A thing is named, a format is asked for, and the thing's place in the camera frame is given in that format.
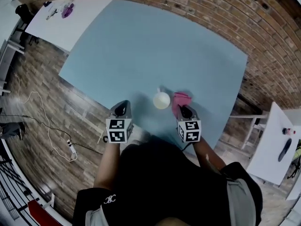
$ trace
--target white cable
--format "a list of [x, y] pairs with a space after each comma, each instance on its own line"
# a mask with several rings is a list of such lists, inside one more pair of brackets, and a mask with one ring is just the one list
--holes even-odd
[[76, 158], [75, 158], [75, 159], [72, 159], [72, 160], [69, 160], [69, 159], [67, 159], [66, 157], [64, 157], [63, 155], [61, 155], [61, 154], [58, 152], [58, 150], [52, 145], [52, 141], [51, 141], [51, 138], [50, 138], [50, 135], [49, 135], [49, 131], [50, 131], [50, 120], [48, 119], [48, 117], [47, 117], [47, 115], [46, 115], [46, 110], [45, 110], [45, 107], [44, 107], [43, 99], [42, 99], [42, 97], [40, 96], [40, 94], [39, 94], [37, 91], [32, 91], [32, 92], [30, 92], [30, 95], [29, 95], [29, 97], [27, 98], [27, 100], [26, 100], [25, 102], [22, 102], [22, 100], [21, 100], [21, 98], [20, 98], [20, 87], [21, 87], [21, 84], [20, 84], [20, 78], [19, 78], [19, 76], [18, 76], [15, 72], [14, 72], [14, 74], [15, 74], [15, 76], [16, 76], [16, 77], [18, 78], [18, 80], [19, 80], [19, 91], [18, 91], [18, 96], [19, 96], [20, 102], [21, 102], [23, 105], [24, 105], [26, 102], [29, 101], [30, 96], [32, 95], [32, 93], [37, 93], [37, 94], [39, 95], [39, 97], [41, 98], [41, 101], [42, 101], [42, 107], [43, 107], [43, 110], [44, 110], [44, 113], [45, 113], [45, 117], [46, 117], [46, 119], [47, 119], [47, 121], [48, 121], [48, 137], [49, 137], [50, 144], [51, 144], [52, 148], [57, 152], [57, 154], [59, 154], [59, 156], [65, 158], [67, 161], [69, 161], [69, 162], [75, 161], [75, 160], [77, 159], [77, 153], [76, 153], [76, 152], [75, 152]]

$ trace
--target wooden floor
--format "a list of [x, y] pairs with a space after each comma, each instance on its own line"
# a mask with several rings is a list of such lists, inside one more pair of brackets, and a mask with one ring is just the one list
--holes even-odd
[[[99, 137], [105, 131], [108, 110], [58, 76], [67, 58], [61, 50], [40, 40], [38, 45], [26, 46], [25, 51], [25, 55], [16, 56], [13, 63], [14, 72], [8, 76], [8, 89], [12, 93], [0, 98], [3, 113], [28, 115], [48, 123], [37, 94], [32, 94], [30, 100], [24, 105], [20, 102], [18, 76], [21, 101], [26, 101], [31, 91], [39, 92], [50, 119], [50, 126], [65, 130], [72, 136], [73, 142], [89, 147], [93, 151], [75, 145], [78, 159], [68, 162], [51, 147], [45, 126], [32, 119], [17, 117], [0, 117], [0, 122], [26, 121], [28, 134], [23, 141], [17, 137], [11, 138], [8, 140], [8, 145], [20, 168], [37, 191], [46, 200], [50, 200], [51, 193], [54, 193], [55, 209], [67, 220], [71, 220], [77, 192], [93, 185], [104, 151], [104, 143], [102, 140], [99, 141]], [[240, 148], [249, 123], [229, 120], [221, 139]], [[55, 130], [50, 131], [50, 136], [53, 146], [69, 159], [71, 152], [66, 143], [69, 137]], [[248, 156], [224, 144], [218, 143], [215, 151], [226, 163], [239, 161], [244, 167], [248, 165]], [[247, 148], [246, 151], [252, 153], [254, 148]], [[261, 225], [279, 225], [287, 215], [294, 204], [294, 201], [285, 201], [285, 195], [292, 183], [293, 180], [284, 180], [278, 188], [259, 181], [264, 198]]]

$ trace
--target brick wall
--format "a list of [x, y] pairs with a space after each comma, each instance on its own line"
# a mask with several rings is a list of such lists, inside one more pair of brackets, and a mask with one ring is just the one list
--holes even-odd
[[[20, 0], [39, 8], [47, 0]], [[283, 0], [130, 0], [184, 16], [248, 54], [240, 93], [267, 110], [301, 105], [301, 29]]]

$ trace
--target white logo on sleeve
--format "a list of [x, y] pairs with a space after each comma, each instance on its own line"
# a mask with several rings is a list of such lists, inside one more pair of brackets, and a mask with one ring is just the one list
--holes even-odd
[[113, 197], [116, 197], [116, 194], [114, 194], [114, 195], [112, 195], [112, 196], [109, 196], [109, 197], [107, 197], [106, 198], [106, 202], [104, 202], [104, 204], [107, 204], [107, 203], [111, 203], [111, 202], [114, 202], [116, 199], [114, 198], [113, 199]]

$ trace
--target forearm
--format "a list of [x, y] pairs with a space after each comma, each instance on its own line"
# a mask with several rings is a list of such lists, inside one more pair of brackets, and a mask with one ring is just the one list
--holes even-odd
[[194, 143], [193, 147], [200, 165], [208, 166], [208, 158], [209, 162], [219, 171], [226, 166], [225, 162], [214, 152], [204, 138], [201, 137], [201, 140]]
[[117, 174], [119, 157], [120, 144], [107, 143], [94, 180], [94, 187], [112, 189]]

